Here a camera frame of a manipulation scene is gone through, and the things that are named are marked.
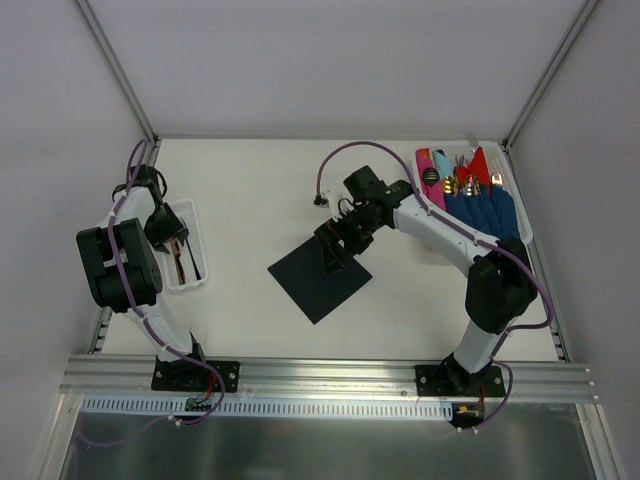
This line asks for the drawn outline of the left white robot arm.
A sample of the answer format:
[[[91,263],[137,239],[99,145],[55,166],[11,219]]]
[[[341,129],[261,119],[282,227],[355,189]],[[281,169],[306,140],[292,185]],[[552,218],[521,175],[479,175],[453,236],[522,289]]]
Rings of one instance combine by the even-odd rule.
[[[166,182],[154,167],[129,169],[129,181],[112,193],[111,211],[98,225],[76,234],[89,290],[100,307],[132,320],[156,351],[160,377],[197,390],[208,381],[204,353],[179,324],[162,296],[156,253],[170,252],[187,228],[164,200]]]

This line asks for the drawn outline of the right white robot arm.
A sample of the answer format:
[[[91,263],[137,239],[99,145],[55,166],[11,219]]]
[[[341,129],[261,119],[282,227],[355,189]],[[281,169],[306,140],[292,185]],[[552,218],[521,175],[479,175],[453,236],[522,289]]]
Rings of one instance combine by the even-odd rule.
[[[362,254],[383,227],[409,235],[445,257],[466,278],[463,337],[446,359],[449,387],[459,395],[480,388],[507,327],[538,296],[526,248],[517,238],[500,240],[428,203],[406,180],[390,185],[364,166],[344,181],[352,208],[314,231],[324,270],[343,270]]]

